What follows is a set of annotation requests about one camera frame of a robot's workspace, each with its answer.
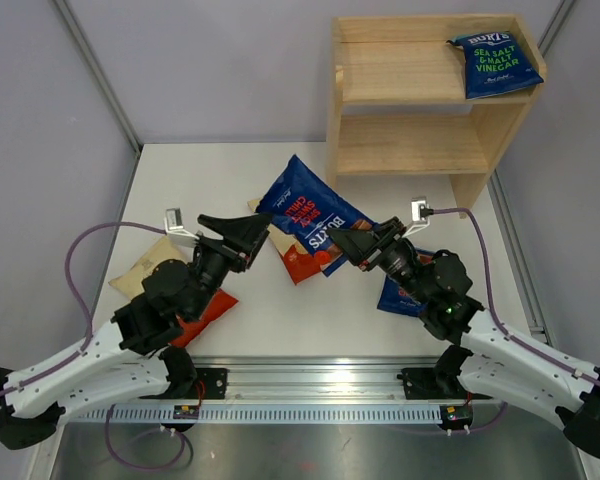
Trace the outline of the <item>blue Burts sea salt bag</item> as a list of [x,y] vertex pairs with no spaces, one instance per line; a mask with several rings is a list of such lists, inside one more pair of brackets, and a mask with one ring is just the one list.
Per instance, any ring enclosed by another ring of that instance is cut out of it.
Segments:
[[544,82],[511,32],[458,36],[447,44],[463,51],[468,100],[504,95]]

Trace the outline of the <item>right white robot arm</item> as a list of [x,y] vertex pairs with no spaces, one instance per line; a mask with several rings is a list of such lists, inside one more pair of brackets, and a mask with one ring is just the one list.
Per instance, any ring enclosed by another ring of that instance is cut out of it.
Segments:
[[352,265],[375,268],[423,304],[425,329],[449,346],[434,384],[446,396],[462,390],[526,410],[559,428],[600,459],[600,365],[554,349],[507,325],[492,303],[472,298],[459,256],[446,249],[423,263],[396,217],[368,230],[328,226],[327,238]]

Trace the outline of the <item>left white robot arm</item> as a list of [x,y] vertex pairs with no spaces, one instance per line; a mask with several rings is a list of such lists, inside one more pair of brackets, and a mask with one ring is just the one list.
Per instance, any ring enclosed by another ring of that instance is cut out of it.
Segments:
[[192,251],[167,259],[142,281],[142,291],[85,338],[36,365],[0,367],[0,443],[9,450],[36,445],[70,419],[133,399],[179,399],[198,375],[188,352],[174,345],[186,323],[208,310],[226,276],[248,270],[272,217],[199,215],[212,236],[187,231],[179,209],[165,213],[163,233]]

